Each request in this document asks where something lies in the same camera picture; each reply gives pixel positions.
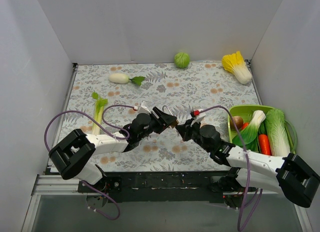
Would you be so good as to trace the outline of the large brass padlock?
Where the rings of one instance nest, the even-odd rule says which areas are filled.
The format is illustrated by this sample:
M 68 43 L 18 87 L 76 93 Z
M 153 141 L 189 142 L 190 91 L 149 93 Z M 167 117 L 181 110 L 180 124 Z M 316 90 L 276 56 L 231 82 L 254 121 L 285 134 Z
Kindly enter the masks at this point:
M 168 113 L 171 115 L 171 116 L 174 116 L 173 115 L 173 113 L 171 112 L 171 110 L 169 109 L 169 107 L 167 106 L 167 105 L 164 105 L 163 107 L 162 107 L 162 110 L 164 111 L 164 110 L 167 110 L 168 111 Z M 178 121 L 178 119 L 177 119 L 177 117 L 176 116 L 174 116 L 175 117 L 175 120 L 171 123 L 171 128 L 175 128 L 178 124 L 179 124 L 179 121 Z

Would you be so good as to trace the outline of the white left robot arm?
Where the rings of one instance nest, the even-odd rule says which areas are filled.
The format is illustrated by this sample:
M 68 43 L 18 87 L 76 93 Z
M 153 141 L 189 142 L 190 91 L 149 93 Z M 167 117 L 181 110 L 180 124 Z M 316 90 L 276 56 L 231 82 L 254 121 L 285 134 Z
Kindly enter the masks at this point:
M 176 116 L 166 114 L 157 107 L 148 110 L 141 104 L 132 109 L 137 112 L 136 118 L 116 133 L 94 135 L 75 129 L 56 144 L 48 155 L 61 177 L 64 180 L 77 178 L 86 181 L 95 192 L 101 192 L 107 183 L 103 170 L 90 163 L 93 155 L 131 151 L 151 133 L 160 134 L 178 123 Z

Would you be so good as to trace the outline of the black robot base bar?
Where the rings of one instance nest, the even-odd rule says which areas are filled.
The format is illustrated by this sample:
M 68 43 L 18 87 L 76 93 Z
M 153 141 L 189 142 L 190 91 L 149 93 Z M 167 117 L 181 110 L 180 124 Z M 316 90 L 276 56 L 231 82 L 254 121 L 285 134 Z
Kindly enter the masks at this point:
M 244 187 L 235 180 L 237 170 L 186 172 L 106 172 L 93 186 L 122 202 L 208 201 L 222 203 L 224 195 L 241 196 Z

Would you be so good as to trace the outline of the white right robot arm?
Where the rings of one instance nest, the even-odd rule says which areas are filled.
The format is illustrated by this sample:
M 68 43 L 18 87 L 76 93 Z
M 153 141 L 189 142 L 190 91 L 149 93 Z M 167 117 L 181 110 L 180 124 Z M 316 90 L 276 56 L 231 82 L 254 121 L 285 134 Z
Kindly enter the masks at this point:
M 246 185 L 243 176 L 250 172 L 249 185 L 254 188 L 284 194 L 292 203 L 309 208 L 320 185 L 319 175 L 299 156 L 267 156 L 244 151 L 221 139 L 213 125 L 202 126 L 193 119 L 176 125 L 183 141 L 193 140 L 220 165 L 237 168 L 238 172 L 226 178 L 227 187 L 237 191 Z

